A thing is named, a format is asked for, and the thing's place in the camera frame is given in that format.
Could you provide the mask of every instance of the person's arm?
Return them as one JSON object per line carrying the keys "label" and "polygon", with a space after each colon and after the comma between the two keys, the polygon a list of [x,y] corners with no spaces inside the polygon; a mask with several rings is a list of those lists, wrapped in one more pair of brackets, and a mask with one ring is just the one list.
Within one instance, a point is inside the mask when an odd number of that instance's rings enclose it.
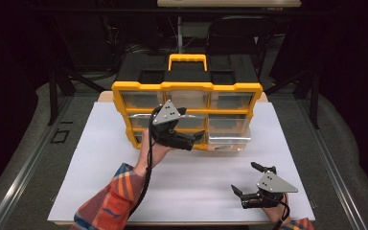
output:
{"label": "person's arm", "polygon": [[[149,132],[145,130],[142,135],[142,147],[135,167],[122,164],[110,183],[79,208],[71,230],[124,229],[130,209],[142,192],[148,166]],[[170,148],[155,144],[152,150],[152,166],[155,167]]]}

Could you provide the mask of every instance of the black cable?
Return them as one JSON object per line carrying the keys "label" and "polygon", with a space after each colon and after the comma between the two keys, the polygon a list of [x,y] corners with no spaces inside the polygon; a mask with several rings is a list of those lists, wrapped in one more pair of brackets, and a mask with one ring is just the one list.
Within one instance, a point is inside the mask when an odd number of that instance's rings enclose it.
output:
{"label": "black cable", "polygon": [[284,211],[283,211],[282,217],[279,219],[279,221],[277,221],[277,222],[276,222],[276,224],[275,224],[275,225],[274,225],[274,227],[273,227],[273,230],[278,230],[278,229],[282,226],[282,224],[283,224],[284,220],[286,220],[286,219],[288,218],[288,216],[289,216],[289,207],[288,207],[288,205],[287,205],[287,200],[288,200],[288,198],[287,198],[287,195],[286,195],[286,194],[284,194],[284,196],[286,196],[286,200],[285,200],[285,202],[283,202],[283,201],[281,201],[281,200],[275,200],[275,199],[270,198],[270,197],[268,197],[268,196],[262,195],[262,197],[264,197],[264,198],[266,198],[266,199],[269,199],[269,200],[271,200],[271,201],[277,202],[277,203],[279,203],[279,204],[281,204],[281,205],[285,206],[285,209],[284,209]]}
{"label": "black cable", "polygon": [[103,73],[99,76],[95,76],[95,77],[84,76],[84,77],[88,80],[91,80],[91,81],[99,81],[99,80],[104,80],[104,79],[107,79],[109,77],[112,77],[117,73],[118,73],[118,71],[116,69],[111,69],[111,70],[107,71],[106,73]]}
{"label": "black cable", "polygon": [[136,205],[130,210],[129,216],[131,216],[136,211],[137,207],[139,207],[140,203],[142,203],[142,200],[145,197],[146,192],[148,191],[149,184],[150,184],[151,170],[153,166],[153,146],[157,142],[157,141],[154,141],[154,143],[151,142],[151,127],[152,127],[152,122],[155,117],[156,111],[157,111],[157,108],[155,108],[151,112],[150,119],[149,119],[149,151],[148,151],[148,167],[146,168],[145,185],[143,186],[142,193],[140,194]]}

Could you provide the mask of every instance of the black chair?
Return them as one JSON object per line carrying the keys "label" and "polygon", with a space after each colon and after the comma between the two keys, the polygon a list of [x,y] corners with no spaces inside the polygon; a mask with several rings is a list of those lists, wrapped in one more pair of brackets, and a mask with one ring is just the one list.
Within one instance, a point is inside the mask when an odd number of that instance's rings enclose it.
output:
{"label": "black chair", "polygon": [[209,27],[205,53],[207,55],[249,54],[260,80],[267,43],[276,31],[276,22],[267,17],[224,16]]}

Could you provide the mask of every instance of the person's hand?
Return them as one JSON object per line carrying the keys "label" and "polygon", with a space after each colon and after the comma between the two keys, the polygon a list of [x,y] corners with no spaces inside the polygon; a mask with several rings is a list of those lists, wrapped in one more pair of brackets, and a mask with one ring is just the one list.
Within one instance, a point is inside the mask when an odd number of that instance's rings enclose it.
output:
{"label": "person's hand", "polygon": [[[288,204],[287,194],[284,195],[282,201],[284,203]],[[270,221],[277,222],[282,217],[283,212],[285,211],[285,206],[283,206],[282,204],[279,204],[279,205],[277,205],[276,207],[273,207],[273,208],[262,208],[262,209],[265,212],[265,214],[267,215],[267,217],[270,219]],[[288,224],[290,222],[291,222],[291,218],[288,216],[283,221],[283,225]]]}
{"label": "person's hand", "polygon": [[[142,147],[140,148],[139,159],[137,160],[136,166],[133,168],[133,171],[140,176],[146,175],[146,168],[148,167],[149,148],[149,130],[146,129],[142,132]],[[152,147],[152,167],[154,168],[158,163],[160,163],[160,161],[163,160],[167,152],[169,152],[170,150],[170,147],[165,147],[157,143],[154,144],[154,146]]]}

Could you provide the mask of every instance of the yellow toolbox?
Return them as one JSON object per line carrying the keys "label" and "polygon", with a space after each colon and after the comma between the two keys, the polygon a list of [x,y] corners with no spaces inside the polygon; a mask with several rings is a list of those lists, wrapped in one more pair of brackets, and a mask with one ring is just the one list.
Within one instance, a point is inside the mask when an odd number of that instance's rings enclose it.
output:
{"label": "yellow toolbox", "polygon": [[242,150],[251,139],[249,123],[263,89],[247,55],[127,54],[112,91],[135,148],[151,112],[171,100],[187,108],[176,131],[205,130],[194,149],[230,151]]}

